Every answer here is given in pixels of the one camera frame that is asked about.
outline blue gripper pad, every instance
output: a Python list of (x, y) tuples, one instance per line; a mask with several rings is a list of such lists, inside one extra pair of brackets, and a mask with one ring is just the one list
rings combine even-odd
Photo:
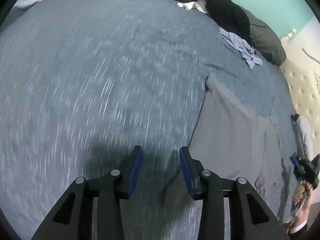
[(129, 176), (129, 184), (128, 184), (128, 197), (130, 198), (131, 195), (134, 193), (136, 189), (136, 185), (138, 182), (138, 177), (140, 173), (140, 168), (143, 162), (143, 151), (141, 146), (135, 146), (133, 151), (137, 151), (137, 156), (132, 168), (132, 171)]
[(293, 155), (290, 156), (290, 160), (293, 163), (293, 165), (298, 169), (299, 168), (299, 163), (296, 159), (296, 157), (294, 157)]
[(187, 191), (192, 199), (196, 197), (196, 192), (194, 191), (193, 187), (193, 177), (191, 174), (191, 170), (189, 168), (185, 153), (183, 152), (183, 148), (180, 148), (179, 151), (179, 160), (180, 160), (180, 166), (184, 178), (184, 182), (186, 183)]

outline human hand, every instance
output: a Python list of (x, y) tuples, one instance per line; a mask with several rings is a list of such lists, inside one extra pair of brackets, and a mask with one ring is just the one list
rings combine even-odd
[(284, 228), (284, 231), (288, 234), (289, 233), (289, 230), (290, 230), (290, 226), (291, 226), (291, 223), (284, 223), (282, 224), (283, 228)]
[(304, 180), (302, 180), (302, 179), (298, 180), (299, 185), (294, 190), (294, 194), (292, 196), (292, 203), (296, 204), (301, 200), (302, 194), (306, 190), (306, 184), (305, 183), (303, 184), (303, 182), (304, 182)]
[(307, 182), (307, 184), (306, 184), (306, 191), (309, 196), (311, 196), (313, 194), (313, 187), (309, 182)]

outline bed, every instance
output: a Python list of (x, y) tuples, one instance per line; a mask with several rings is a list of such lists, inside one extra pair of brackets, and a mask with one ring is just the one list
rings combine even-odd
[(21, 239), (76, 177), (102, 176), (135, 144), (145, 161), (136, 193), (121, 203), (126, 239), (196, 239), (199, 206), (165, 209), (162, 196), (210, 73), (276, 121), (281, 137), (268, 145), (281, 149), (280, 177), (265, 194), (286, 219), (296, 145), (285, 77), (259, 52), (263, 66), (250, 70), (218, 30), (174, 0), (43, 0), (0, 33), (0, 207)]

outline gray bedsheet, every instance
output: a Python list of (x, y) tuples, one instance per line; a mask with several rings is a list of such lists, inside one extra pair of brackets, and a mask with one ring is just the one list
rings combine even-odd
[(126, 239), (196, 239), (195, 209), (166, 208), (162, 193), (209, 73), (278, 120), (284, 171), (269, 205), (288, 214), (296, 146), (285, 78), (264, 58), (251, 71), (218, 29), (173, 0), (44, 0), (0, 33), (0, 207), (22, 240), (76, 177), (102, 176), (135, 144), (145, 161), (121, 202)]
[[(245, 177), (268, 206), (276, 207), (279, 199), (276, 202), (270, 202), (269, 199), (273, 195), (279, 196), (275, 183), (281, 180), (284, 140), (277, 123), (274, 117), (257, 116), (253, 109), (243, 106), (210, 73), (200, 116), (188, 149), (205, 169), (214, 171), (221, 178), (236, 180)], [(201, 216), (202, 202), (190, 201), (181, 171), (165, 195), (165, 208), (192, 206), (192, 216)], [(224, 199), (224, 206), (225, 239), (230, 239), (227, 199)], [(186, 220), (182, 217), (177, 223), (177, 227), (182, 228)]]

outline dark gray pillow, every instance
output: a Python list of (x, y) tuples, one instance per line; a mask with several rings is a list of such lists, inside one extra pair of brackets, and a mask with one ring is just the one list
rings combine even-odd
[(248, 10), (242, 9), (249, 18), (252, 46), (260, 51), (266, 60), (280, 66), (285, 61), (286, 55), (278, 36), (268, 24), (259, 20)]

